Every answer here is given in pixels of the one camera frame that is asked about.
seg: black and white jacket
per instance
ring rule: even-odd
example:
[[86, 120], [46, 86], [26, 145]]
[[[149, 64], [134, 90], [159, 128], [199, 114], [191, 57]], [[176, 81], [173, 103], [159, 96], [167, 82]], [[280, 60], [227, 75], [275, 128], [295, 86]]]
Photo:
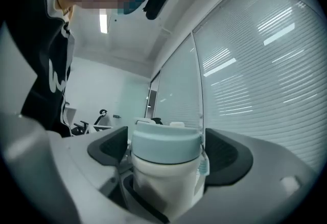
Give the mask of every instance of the black and white jacket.
[[[12, 43], [37, 76], [23, 101], [21, 114], [39, 121], [46, 130], [67, 137], [71, 135], [71, 131], [63, 116], [64, 94], [73, 58], [74, 37], [63, 12], [55, 9], [55, 1], [10, 2], [10, 9], [5, 13], [2, 24], [0, 50], [8, 49], [8, 43], [4, 45], [3, 42], [8, 41], [4, 37], [9, 34]], [[16, 67], [16, 71], [21, 72], [21, 77], [25, 75], [21, 67]], [[14, 85], [14, 82], [12, 84], [5, 87], [20, 90], [20, 85]], [[14, 98], [10, 95], [3, 98], [7, 99], [2, 102], [19, 101], [9, 100]]]

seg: white ceiling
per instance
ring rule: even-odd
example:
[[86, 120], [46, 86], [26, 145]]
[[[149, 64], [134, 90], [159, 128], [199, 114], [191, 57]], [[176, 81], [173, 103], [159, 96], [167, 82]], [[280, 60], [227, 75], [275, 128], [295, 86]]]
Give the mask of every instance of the white ceiling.
[[153, 21], [142, 10], [146, 2], [129, 15], [112, 13], [108, 34], [100, 32], [98, 11], [76, 8], [71, 24], [75, 56], [149, 77], [159, 50], [192, 1], [169, 0]]

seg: white logo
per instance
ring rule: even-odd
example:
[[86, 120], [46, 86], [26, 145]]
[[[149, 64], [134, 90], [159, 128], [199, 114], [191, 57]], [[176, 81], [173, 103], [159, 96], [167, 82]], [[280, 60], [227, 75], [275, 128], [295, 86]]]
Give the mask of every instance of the white logo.
[[50, 91], [55, 93], [56, 88], [59, 91], [63, 91], [66, 86], [66, 81], [61, 81], [61, 84], [58, 82], [58, 75], [56, 72], [53, 72], [53, 67], [52, 67], [52, 62], [49, 59], [49, 86], [50, 86]]

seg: teal cap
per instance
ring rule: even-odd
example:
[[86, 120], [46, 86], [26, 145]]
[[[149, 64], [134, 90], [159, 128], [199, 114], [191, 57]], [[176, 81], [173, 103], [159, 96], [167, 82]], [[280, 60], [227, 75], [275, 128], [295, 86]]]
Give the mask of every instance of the teal cap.
[[139, 121], [132, 136], [132, 152], [158, 164], [179, 164], [200, 156], [201, 135], [194, 128], [176, 128]]

